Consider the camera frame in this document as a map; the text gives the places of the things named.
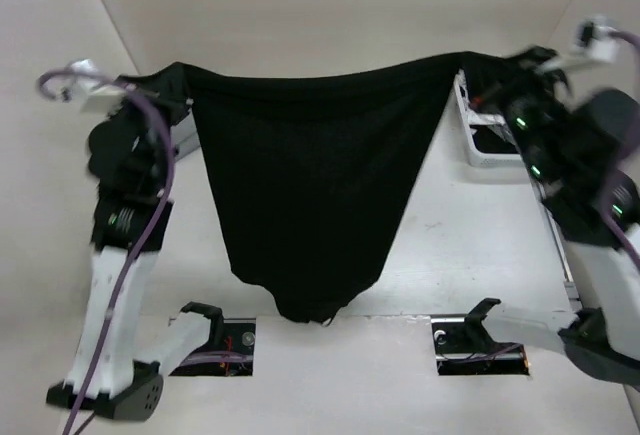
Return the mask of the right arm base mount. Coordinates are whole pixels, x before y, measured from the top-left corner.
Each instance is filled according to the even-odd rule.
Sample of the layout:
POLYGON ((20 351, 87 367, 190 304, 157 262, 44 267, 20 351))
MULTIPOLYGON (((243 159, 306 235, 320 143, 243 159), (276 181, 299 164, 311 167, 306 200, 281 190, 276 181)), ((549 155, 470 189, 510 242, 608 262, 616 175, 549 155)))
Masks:
POLYGON ((440 376, 528 376, 524 347, 473 341, 461 317, 432 317, 436 370, 440 376))

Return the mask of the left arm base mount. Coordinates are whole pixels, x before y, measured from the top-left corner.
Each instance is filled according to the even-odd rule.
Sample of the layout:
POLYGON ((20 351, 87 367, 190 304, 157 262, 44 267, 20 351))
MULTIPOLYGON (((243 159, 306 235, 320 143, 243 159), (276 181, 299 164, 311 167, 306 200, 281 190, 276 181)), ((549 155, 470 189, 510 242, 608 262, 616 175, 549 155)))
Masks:
POLYGON ((255 319, 226 319, 222 335, 190 353, 171 376, 251 376, 255 347, 255 319))

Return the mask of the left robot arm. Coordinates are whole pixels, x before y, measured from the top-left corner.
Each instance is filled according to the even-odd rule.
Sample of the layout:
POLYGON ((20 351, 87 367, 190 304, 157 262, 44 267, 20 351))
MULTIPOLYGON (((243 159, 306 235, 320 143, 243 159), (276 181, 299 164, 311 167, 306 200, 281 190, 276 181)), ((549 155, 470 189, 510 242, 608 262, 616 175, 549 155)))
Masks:
POLYGON ((176 164, 191 149, 180 128, 192 118, 192 100, 110 78, 87 59, 43 74, 38 88, 45 97, 52 96, 55 78, 67 79, 61 100, 79 98, 83 110, 102 121, 87 140, 98 197, 84 325, 73 364, 49 388, 46 402, 71 416, 84 411, 143 422, 156 410, 169 375, 191 366, 197 353, 211 360, 224 342, 222 310, 189 302, 156 344, 136 348, 142 298, 173 209, 176 164))

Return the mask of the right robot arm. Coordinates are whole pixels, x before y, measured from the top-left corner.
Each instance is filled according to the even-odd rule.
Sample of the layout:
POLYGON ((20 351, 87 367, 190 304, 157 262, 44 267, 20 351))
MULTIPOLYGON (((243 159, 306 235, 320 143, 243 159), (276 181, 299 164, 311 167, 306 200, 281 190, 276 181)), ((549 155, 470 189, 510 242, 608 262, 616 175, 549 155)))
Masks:
POLYGON ((639 188, 622 170, 639 148, 639 104, 604 87, 576 105, 566 62, 533 48, 488 69, 465 69, 471 110, 503 118, 542 206, 582 260, 598 303, 574 312, 515 308, 496 298, 465 317, 464 339, 483 351, 501 343, 564 355, 588 376, 639 384, 639 188))

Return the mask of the black tank top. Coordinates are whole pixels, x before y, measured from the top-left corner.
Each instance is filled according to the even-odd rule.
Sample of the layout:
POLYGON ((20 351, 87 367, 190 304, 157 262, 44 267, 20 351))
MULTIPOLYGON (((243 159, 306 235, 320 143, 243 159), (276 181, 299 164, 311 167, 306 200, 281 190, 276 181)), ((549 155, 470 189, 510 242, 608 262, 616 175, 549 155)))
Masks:
POLYGON ((232 272, 294 322, 333 318, 380 277, 461 52, 343 76, 223 76, 186 63, 154 88, 189 98, 232 272))

